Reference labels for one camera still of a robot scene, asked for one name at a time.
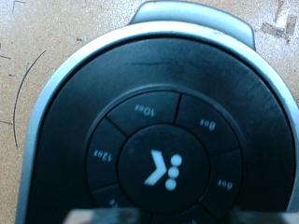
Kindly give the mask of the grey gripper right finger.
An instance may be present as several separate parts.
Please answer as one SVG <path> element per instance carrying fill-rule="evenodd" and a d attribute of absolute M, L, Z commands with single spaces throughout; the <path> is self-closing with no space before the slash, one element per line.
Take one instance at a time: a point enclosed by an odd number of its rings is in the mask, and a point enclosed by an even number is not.
<path fill-rule="evenodd" d="M 223 224 L 299 224 L 299 213 L 234 210 Z"/>

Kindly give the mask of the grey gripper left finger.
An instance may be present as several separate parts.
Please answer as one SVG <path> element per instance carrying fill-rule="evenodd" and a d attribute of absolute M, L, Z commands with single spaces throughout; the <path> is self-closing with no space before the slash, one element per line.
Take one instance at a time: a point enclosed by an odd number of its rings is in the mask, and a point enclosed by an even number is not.
<path fill-rule="evenodd" d="M 63 224 L 150 224 L 150 217 L 137 208 L 75 209 Z"/>

